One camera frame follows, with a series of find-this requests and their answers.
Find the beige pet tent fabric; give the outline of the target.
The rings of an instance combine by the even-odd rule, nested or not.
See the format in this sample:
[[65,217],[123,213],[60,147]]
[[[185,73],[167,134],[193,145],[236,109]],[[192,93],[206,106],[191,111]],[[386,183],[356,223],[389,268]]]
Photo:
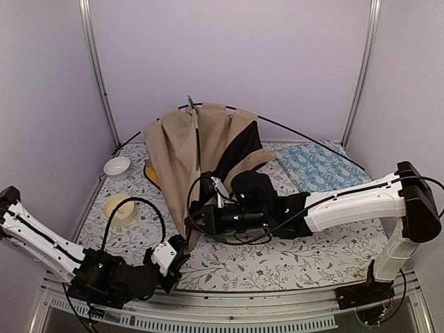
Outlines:
[[[258,116],[223,105],[204,103],[196,107],[200,137],[200,176],[209,171],[226,188],[242,171],[257,170],[276,159],[262,146]],[[196,135],[189,107],[174,109],[143,128],[150,165],[177,231],[187,238],[185,219],[192,209],[211,201],[197,179],[194,194],[189,195],[196,167]],[[200,232],[192,230],[194,240]]]

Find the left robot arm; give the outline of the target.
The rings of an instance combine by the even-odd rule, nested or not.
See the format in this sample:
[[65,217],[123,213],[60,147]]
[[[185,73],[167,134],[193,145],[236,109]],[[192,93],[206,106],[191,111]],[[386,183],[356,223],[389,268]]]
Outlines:
[[124,258],[70,242],[35,219],[22,205],[13,186],[1,192],[1,236],[22,248],[68,285],[70,297],[115,309],[133,300],[148,300],[160,287],[169,293],[190,258],[187,241],[180,235],[162,237],[148,248],[140,266]]

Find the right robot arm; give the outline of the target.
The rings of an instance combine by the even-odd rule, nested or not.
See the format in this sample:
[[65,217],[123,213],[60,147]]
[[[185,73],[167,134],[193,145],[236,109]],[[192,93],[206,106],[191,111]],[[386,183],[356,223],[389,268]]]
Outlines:
[[359,284],[359,297],[374,302],[392,286],[396,274],[417,247],[435,239],[442,230],[441,217],[429,184],[410,162],[383,178],[334,191],[300,192],[278,196],[270,178],[254,170],[243,171],[231,181],[231,194],[210,172],[195,183],[205,197],[218,204],[198,205],[187,200],[185,225],[216,238],[219,234],[264,228],[280,239],[311,236],[331,227],[369,219],[396,218],[395,231],[382,254]]

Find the yellow bear bowl stand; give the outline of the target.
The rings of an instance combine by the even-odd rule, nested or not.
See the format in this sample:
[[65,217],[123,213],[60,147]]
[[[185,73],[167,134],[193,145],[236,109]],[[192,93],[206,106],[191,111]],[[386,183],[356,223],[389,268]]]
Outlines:
[[144,177],[155,187],[160,188],[159,181],[157,179],[157,176],[154,172],[154,170],[149,167],[145,166],[143,170]]

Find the floral white table mat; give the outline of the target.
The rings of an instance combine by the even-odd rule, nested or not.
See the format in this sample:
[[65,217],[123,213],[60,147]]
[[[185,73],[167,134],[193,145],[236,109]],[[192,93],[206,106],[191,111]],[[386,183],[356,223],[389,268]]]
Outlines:
[[[176,233],[162,192],[143,174],[148,157],[143,143],[121,150],[131,161],[130,175],[121,182],[106,180],[89,211],[77,242],[87,248],[105,245],[113,255],[130,265],[143,261],[147,248],[161,237]],[[295,194],[298,188],[278,161],[261,168],[281,196]],[[135,220],[122,228],[106,228],[101,208],[112,196],[138,197]],[[317,232],[294,240],[273,238],[251,246],[255,232],[240,232],[220,244],[200,237],[190,259],[182,266],[179,290],[213,292],[277,291],[308,289],[358,282],[366,278],[370,261],[381,253],[387,236],[377,220],[359,221]]]

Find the cream paw print bowl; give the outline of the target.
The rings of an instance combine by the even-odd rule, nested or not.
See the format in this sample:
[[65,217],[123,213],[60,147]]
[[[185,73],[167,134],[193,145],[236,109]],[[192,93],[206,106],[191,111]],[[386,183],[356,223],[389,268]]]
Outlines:
[[[125,194],[119,194],[110,197],[101,208],[101,212],[106,220],[108,220],[115,207],[123,200],[130,198]],[[122,205],[115,213],[111,220],[111,226],[114,228],[122,228],[130,225],[137,215],[135,203],[130,201]]]

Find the white ceramic bowl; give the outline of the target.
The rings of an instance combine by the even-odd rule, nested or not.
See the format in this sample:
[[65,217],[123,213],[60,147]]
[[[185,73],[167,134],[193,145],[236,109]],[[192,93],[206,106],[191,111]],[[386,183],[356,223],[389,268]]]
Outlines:
[[104,174],[113,181],[125,180],[130,173],[131,161],[127,157],[114,157],[103,167]]

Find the blue snowman print cushion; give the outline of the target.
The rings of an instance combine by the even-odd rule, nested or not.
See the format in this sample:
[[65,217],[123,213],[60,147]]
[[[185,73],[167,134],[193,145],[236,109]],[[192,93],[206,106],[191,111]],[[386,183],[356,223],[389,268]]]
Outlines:
[[286,146],[276,157],[299,191],[326,192],[362,185],[371,181],[367,173],[346,160],[343,147],[327,139]]

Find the aluminium front rail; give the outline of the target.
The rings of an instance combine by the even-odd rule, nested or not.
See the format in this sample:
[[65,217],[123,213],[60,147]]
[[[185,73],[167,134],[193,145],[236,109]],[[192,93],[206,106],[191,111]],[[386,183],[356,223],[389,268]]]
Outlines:
[[393,301],[340,309],[334,287],[215,293],[157,291],[111,309],[66,299],[46,274],[31,332],[437,332],[413,271],[397,276]]

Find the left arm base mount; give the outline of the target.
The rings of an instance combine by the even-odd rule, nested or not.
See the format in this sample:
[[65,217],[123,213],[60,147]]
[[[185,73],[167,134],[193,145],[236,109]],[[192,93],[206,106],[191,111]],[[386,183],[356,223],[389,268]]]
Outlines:
[[69,285],[67,293],[69,297],[85,301],[86,303],[103,305],[114,309],[122,309],[128,301],[120,294],[103,294],[79,284]]

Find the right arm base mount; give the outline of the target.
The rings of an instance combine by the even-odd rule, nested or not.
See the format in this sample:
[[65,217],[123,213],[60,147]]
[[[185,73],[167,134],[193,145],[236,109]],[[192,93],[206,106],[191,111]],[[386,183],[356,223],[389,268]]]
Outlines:
[[377,282],[373,274],[375,260],[373,260],[367,270],[366,281],[334,290],[339,309],[350,309],[360,307],[374,302],[389,300],[394,295],[393,281]]

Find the aluminium left corner post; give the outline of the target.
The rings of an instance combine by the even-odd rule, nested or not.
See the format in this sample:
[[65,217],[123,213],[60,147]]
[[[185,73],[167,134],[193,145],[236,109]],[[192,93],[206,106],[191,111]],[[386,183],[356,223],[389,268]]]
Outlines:
[[79,0],[78,4],[80,8],[80,19],[83,25],[87,50],[89,53],[89,58],[92,65],[92,71],[94,74],[94,79],[96,81],[96,86],[99,91],[105,122],[110,132],[113,146],[115,148],[118,148],[121,144],[121,141],[119,139],[117,126],[115,124],[114,117],[112,115],[110,102],[108,98],[108,91],[105,86],[101,63],[99,60],[99,50],[96,44],[96,38],[94,34],[94,26],[92,20],[92,12],[90,6],[91,3],[88,0]]

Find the aluminium corner post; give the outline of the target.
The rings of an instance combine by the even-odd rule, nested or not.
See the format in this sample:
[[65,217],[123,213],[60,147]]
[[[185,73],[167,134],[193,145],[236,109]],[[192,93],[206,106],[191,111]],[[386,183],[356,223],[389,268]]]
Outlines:
[[341,145],[342,147],[344,147],[344,149],[347,149],[350,145],[352,139],[352,133],[357,122],[361,101],[364,96],[364,90],[366,86],[368,72],[370,69],[370,63],[375,46],[375,40],[377,38],[377,29],[379,24],[381,4],[382,4],[381,0],[370,1],[368,24],[364,39],[364,50],[361,57],[361,64],[357,77],[357,83],[355,85],[355,90],[352,96],[349,115],[341,139]]
[[80,19],[83,25],[87,50],[89,53],[89,58],[92,65],[92,71],[94,74],[94,79],[96,81],[96,86],[99,91],[105,122],[110,132],[113,146],[115,148],[118,148],[121,144],[121,141],[119,139],[117,126],[115,124],[114,117],[112,115],[110,102],[108,98],[108,91],[105,86],[101,63],[99,60],[99,50],[96,44],[96,38],[94,34],[94,26],[92,20],[92,12],[90,6],[91,3],[88,0],[79,0],[78,4],[80,8]]

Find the aluminium right corner post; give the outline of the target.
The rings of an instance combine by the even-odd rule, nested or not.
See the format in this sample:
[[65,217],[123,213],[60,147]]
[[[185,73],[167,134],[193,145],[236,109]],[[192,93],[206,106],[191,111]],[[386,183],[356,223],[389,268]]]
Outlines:
[[352,96],[349,115],[341,139],[341,145],[342,147],[344,147],[344,149],[347,149],[350,145],[352,139],[352,133],[357,122],[361,101],[364,96],[364,90],[366,86],[368,72],[370,69],[370,63],[375,46],[375,40],[377,38],[377,29],[379,24],[381,4],[382,4],[381,0],[370,1],[368,24],[364,39],[364,50],[361,57],[361,64],[357,77],[357,83],[355,85],[355,90]]

